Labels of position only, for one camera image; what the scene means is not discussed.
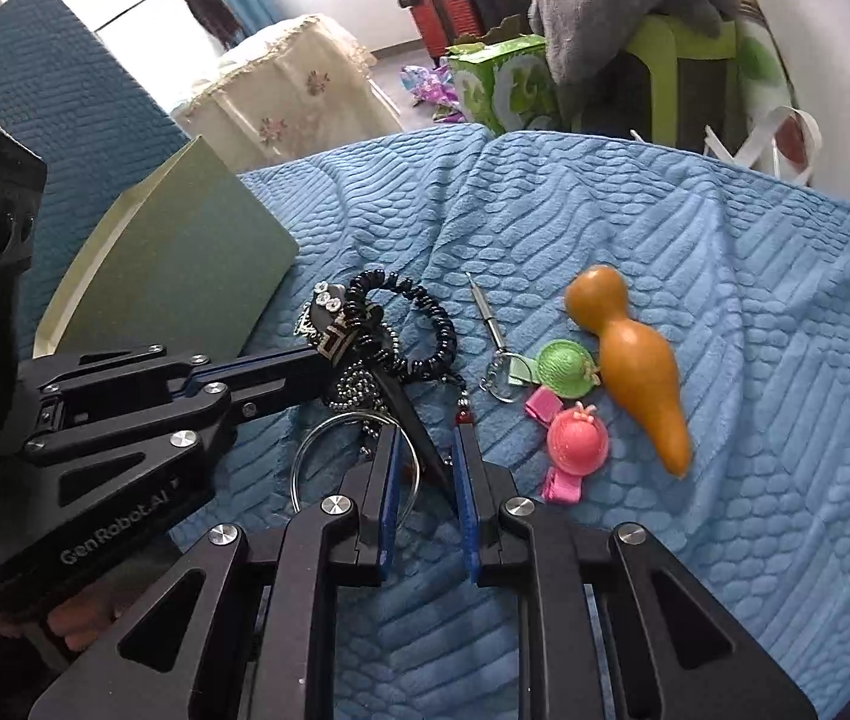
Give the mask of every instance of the green box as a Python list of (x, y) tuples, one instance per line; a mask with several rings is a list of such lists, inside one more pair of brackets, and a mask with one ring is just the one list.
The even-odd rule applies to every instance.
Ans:
[(558, 98), (545, 62), (545, 38), (521, 35), (486, 46), (448, 47), (462, 113), (496, 135), (559, 129)]

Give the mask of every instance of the silver screw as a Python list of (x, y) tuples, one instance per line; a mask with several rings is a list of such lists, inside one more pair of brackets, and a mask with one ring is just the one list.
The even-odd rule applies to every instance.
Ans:
[(172, 446), (177, 446), (180, 448), (185, 448), (186, 446), (193, 445), (198, 440), (198, 433), (193, 430), (179, 430), (177, 433), (172, 433), (172, 437), (169, 439), (172, 442)]
[(508, 498), (505, 501), (505, 511), (513, 517), (527, 517), (535, 511), (535, 502), (531, 498), (523, 498), (521, 495)]
[(635, 522), (625, 522), (618, 526), (619, 541), (624, 541), (627, 544), (642, 544), (645, 542), (645, 536), (648, 532), (641, 525)]
[(329, 495), (321, 502), (321, 511), (337, 517), (352, 508), (352, 502), (345, 495)]
[(239, 529), (227, 522), (222, 523), (222, 525), (216, 525), (208, 532), (208, 541), (211, 541), (217, 547), (230, 544), (236, 538), (239, 538)]

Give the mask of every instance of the blue quilted bedspread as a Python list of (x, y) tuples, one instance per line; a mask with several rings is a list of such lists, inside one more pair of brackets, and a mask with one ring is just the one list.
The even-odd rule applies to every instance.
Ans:
[[(460, 335), (460, 370), (481, 376), (491, 345), (467, 289), (477, 275), (513, 348), (552, 338), (594, 348), (561, 307), (595, 263), (630, 284), (635, 317), (671, 341), (695, 445), (684, 481), (601, 389), (611, 455), (571, 509), (582, 522), (649, 526), (832, 717), (850, 696), (850, 205), (641, 143), (463, 125), (357, 143), (247, 186), (301, 244), (249, 350), (295, 343), (321, 279), (366, 266), (420, 278)], [(390, 305), (412, 355), (428, 324)], [(454, 394), (414, 389), (447, 449)], [(536, 493), (542, 430), (477, 391), (486, 459)], [(309, 405), (241, 430), (214, 502), (182, 543), (222, 520), (251, 529), (289, 516), (289, 462), (323, 415)], [(308, 498), (354, 459), (337, 439), (309, 469)], [(399, 535), (393, 576), (342, 598), (340, 718), (513, 718), (514, 602), (465, 579), (459, 533), (425, 496)]]

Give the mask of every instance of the key ring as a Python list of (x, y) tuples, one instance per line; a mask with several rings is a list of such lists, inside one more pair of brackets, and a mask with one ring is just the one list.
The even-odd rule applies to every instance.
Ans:
[(496, 374), (500, 370), (503, 360), (521, 360), (522, 365), (525, 366), (525, 370), (529, 372), (529, 378), (532, 378), (532, 368), (529, 368), (529, 364), (524, 357), (520, 354), (515, 354), (514, 352), (505, 352), (497, 349), (491, 357), (489, 367), (486, 367), (486, 375), (484, 375), (484, 378), (479, 381), (479, 389), (486, 391), (489, 395), (495, 398), (495, 400), (501, 403), (518, 403), (518, 401), (522, 399), (521, 394), (513, 398), (505, 397), (505, 395), (498, 391), (498, 385), (495, 383)]
[(406, 502), (405, 508), (398, 515), (398, 527), (400, 528), (404, 525), (405, 520), (408, 519), (409, 514), (412, 513), (412, 508), (418, 499), (418, 488), (421, 485), (421, 466), (418, 464), (418, 455), (415, 453), (412, 442), (398, 421), (392, 419), (390, 416), (385, 416), (377, 412), (369, 412), (368, 410), (354, 410), (354, 412), (342, 412), (332, 415), (324, 422), (313, 427), (311, 432), (308, 433), (308, 436), (305, 437), (305, 440), (301, 442), (301, 446), (298, 447), (298, 451), (295, 452), (295, 457), (292, 460), (292, 473), (289, 475), (289, 495), (292, 498), (292, 509), (294, 509), (296, 514), (302, 511), (301, 499), (298, 496), (298, 477), (301, 475), (305, 454), (312, 448), (312, 444), (315, 443), (319, 436), (337, 425), (352, 425), (361, 422), (378, 422), (380, 425), (393, 425), (393, 427), (398, 428), (398, 432), (402, 434), (402, 440), (409, 447), (409, 452), (412, 453), (412, 491), (409, 493), (409, 500)]

